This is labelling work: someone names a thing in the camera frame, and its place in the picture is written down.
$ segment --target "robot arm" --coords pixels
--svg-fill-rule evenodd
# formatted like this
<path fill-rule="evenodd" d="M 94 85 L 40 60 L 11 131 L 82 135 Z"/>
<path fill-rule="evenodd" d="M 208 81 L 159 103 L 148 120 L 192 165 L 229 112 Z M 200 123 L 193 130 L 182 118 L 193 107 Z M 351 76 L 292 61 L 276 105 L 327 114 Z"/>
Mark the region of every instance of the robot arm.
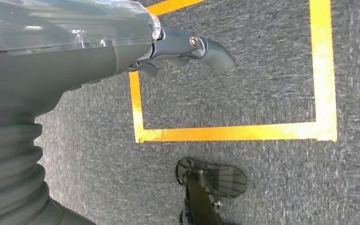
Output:
<path fill-rule="evenodd" d="M 37 116 L 61 95 L 153 60 L 233 66 L 218 43 L 162 27 L 128 0 L 0 0 L 0 225 L 92 225 L 49 197 Z"/>

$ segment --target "gray plastic housing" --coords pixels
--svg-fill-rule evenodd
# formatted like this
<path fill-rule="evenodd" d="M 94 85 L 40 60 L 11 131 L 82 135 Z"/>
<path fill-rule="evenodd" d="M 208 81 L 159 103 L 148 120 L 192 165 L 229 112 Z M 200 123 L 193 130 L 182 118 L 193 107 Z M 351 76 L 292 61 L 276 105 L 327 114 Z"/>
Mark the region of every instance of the gray plastic housing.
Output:
<path fill-rule="evenodd" d="M 136 32 L 132 27 L 145 27 L 137 31 L 139 37 L 151 35 L 144 16 L 129 14 L 114 21 L 112 27 L 123 35 Z M 42 149 L 34 139 L 42 126 L 35 118 L 51 111 L 65 91 L 122 73 L 150 48 L 133 43 L 22 54 L 0 51 L 0 225 L 94 224 L 49 197 L 45 170 L 37 164 Z"/>

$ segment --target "floor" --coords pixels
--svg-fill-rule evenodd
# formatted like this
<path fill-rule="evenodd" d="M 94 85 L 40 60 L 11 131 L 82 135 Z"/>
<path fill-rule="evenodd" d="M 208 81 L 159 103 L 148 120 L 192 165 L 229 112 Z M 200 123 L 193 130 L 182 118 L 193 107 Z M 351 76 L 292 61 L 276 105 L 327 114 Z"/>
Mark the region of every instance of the floor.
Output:
<path fill-rule="evenodd" d="M 160 0 L 142 0 L 149 6 Z M 141 76 L 145 128 L 315 121 L 308 0 L 206 0 L 159 17 L 228 48 L 237 68 L 159 62 Z M 135 143 L 127 74 L 67 92 L 37 119 L 51 196 L 100 225 L 178 224 L 188 156 L 236 165 L 244 195 L 224 200 L 230 224 L 360 224 L 360 0 L 333 0 L 337 142 Z"/>

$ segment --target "yellow floor marking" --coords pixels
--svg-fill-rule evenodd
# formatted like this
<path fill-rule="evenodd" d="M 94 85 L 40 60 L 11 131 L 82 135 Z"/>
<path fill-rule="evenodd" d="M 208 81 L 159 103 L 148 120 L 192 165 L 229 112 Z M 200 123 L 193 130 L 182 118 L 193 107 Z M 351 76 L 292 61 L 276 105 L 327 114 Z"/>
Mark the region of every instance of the yellow floor marking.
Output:
<path fill-rule="evenodd" d="M 325 131 L 316 138 L 336 141 L 338 132 L 330 10 L 330 0 L 310 0 L 315 120 L 318 127 Z"/>
<path fill-rule="evenodd" d="M 166 0 L 147 9 L 155 15 L 162 15 L 203 1 L 205 0 Z"/>
<path fill-rule="evenodd" d="M 167 0 L 148 7 L 148 9 L 156 15 L 161 15 L 201 1 Z M 136 142 L 283 139 L 317 139 L 335 142 L 337 140 L 337 118 L 330 0 L 310 0 L 310 18 L 316 122 L 144 129 L 139 74 L 133 72 L 130 73 L 129 77 Z"/>

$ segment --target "screw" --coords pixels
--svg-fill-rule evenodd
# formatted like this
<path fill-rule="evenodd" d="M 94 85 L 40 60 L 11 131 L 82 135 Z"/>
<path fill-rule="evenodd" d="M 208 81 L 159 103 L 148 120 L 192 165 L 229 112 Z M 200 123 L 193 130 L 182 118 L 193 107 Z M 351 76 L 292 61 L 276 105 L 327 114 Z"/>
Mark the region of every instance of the screw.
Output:
<path fill-rule="evenodd" d="M 190 44 L 191 46 L 193 46 L 194 48 L 196 48 L 199 44 L 199 38 L 196 34 L 191 34 L 190 35 Z"/>

